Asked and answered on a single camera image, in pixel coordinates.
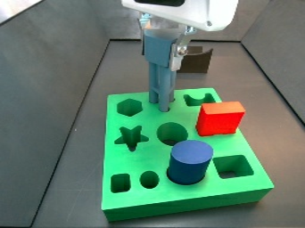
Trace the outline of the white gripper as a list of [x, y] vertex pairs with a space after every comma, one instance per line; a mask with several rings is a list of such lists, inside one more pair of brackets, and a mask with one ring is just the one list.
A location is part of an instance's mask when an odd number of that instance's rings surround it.
[[187, 25], [170, 51], [168, 67], [178, 71], [196, 29], [223, 30], [233, 21], [238, 0], [122, 0], [122, 5], [142, 12], [142, 29], [151, 29], [150, 14]]

